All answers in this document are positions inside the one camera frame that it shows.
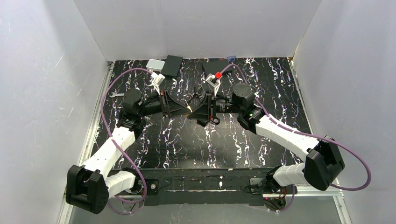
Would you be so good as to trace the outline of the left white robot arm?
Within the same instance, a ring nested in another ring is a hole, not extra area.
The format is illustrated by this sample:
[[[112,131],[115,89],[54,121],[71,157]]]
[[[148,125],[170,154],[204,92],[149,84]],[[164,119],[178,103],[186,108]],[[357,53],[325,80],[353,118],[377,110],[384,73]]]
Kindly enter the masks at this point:
[[[145,116],[161,113],[166,118],[186,115],[191,109],[177,102],[167,91],[154,92],[144,99],[132,89],[123,94],[117,126],[97,152],[82,165],[73,165],[67,173],[65,200],[68,204],[99,214],[109,198],[131,189],[136,175],[120,171],[109,175],[113,165],[140,137]]]

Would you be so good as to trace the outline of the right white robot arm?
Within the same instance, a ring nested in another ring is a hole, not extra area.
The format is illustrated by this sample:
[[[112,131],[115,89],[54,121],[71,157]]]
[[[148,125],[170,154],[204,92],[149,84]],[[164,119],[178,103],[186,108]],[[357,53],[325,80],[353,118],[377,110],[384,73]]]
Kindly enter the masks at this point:
[[[254,105],[255,95],[247,84],[233,87],[231,98],[218,98],[207,93],[202,102],[188,115],[206,126],[219,124],[218,113],[236,113],[238,123],[256,135],[266,137],[288,149],[302,162],[289,166],[278,166],[269,171],[262,186],[277,190],[293,184],[310,185],[325,191],[345,168],[339,148],[332,138],[300,135],[296,129],[266,115],[262,108]]]

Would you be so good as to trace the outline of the black padlock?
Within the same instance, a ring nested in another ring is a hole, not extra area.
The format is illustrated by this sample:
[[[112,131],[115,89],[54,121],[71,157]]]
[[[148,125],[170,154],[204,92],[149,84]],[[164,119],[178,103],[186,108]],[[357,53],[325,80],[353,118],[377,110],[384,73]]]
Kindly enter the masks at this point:
[[[210,120],[197,120],[197,124],[198,125],[200,125],[200,126],[202,126],[202,127],[205,127],[205,126],[207,126],[208,124],[213,124],[213,125],[218,125],[220,123],[220,120],[219,120],[219,118],[218,117],[213,117],[212,119],[210,119]]]

